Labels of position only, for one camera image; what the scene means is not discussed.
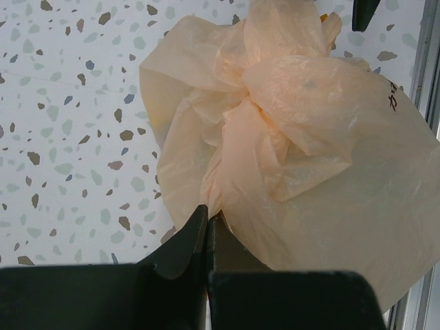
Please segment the crumpled plastic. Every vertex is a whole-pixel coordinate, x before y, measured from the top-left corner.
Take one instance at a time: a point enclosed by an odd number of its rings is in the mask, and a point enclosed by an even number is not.
[[[385,311],[440,259],[439,143],[405,94],[331,58],[341,21],[251,0],[233,26],[183,18],[140,65],[181,228],[199,204],[275,270],[351,270]]]

